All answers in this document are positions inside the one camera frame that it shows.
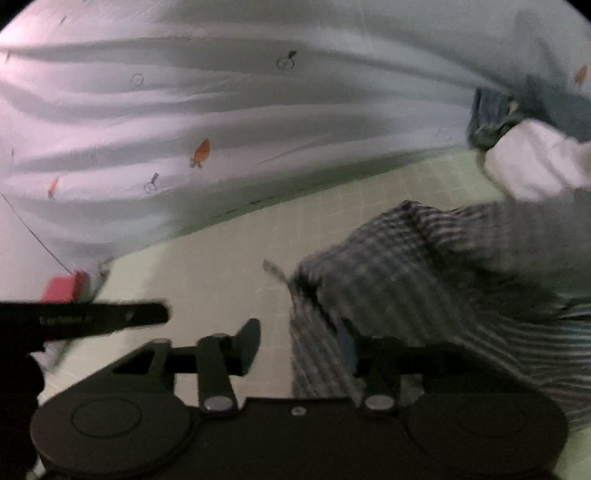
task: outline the checkered cloth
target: checkered cloth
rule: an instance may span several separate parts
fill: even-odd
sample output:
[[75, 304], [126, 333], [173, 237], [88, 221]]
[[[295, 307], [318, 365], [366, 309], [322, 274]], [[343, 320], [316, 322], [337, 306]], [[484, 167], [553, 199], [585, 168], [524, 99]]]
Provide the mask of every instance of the checkered cloth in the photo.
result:
[[[289, 281], [294, 395], [351, 396], [324, 318], [411, 346], [449, 341], [591, 423], [591, 194], [442, 212], [406, 201], [306, 258]], [[406, 402], [420, 395], [410, 378]]]

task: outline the red object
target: red object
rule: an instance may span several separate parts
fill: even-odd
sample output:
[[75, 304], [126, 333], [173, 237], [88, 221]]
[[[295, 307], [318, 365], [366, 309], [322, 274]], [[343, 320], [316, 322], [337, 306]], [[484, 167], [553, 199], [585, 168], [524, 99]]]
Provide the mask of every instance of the red object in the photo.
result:
[[46, 303], [68, 303], [78, 301], [85, 294], [89, 277], [86, 272], [76, 272], [69, 277], [52, 278], [41, 301]]

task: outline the black mount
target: black mount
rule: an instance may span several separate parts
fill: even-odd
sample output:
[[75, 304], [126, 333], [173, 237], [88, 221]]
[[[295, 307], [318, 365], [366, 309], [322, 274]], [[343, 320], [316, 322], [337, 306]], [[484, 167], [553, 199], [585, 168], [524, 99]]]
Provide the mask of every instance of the black mount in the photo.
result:
[[[259, 321], [234, 337], [172, 348], [154, 340], [57, 395], [31, 438], [49, 479], [551, 478], [567, 422], [548, 398], [449, 345], [408, 348], [336, 329], [343, 361], [367, 384], [348, 399], [236, 402], [229, 375], [248, 372]], [[174, 396], [195, 373], [199, 408]], [[400, 407], [401, 375], [425, 394]]]

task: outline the wrinkled sheet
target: wrinkled sheet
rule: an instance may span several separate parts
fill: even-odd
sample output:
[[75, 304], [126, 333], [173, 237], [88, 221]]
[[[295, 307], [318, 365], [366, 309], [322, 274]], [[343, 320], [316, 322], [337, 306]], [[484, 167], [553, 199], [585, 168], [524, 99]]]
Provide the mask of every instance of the wrinkled sheet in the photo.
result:
[[558, 0], [37, 0], [0, 32], [0, 193], [88, 270], [318, 172], [462, 145], [477, 87], [567, 85], [589, 38]]
[[[590, 207], [587, 192], [450, 212], [406, 201], [304, 259], [290, 280], [294, 394], [361, 399], [324, 321], [348, 318], [364, 335], [464, 346], [588, 425]], [[405, 387], [403, 401], [420, 394]]]

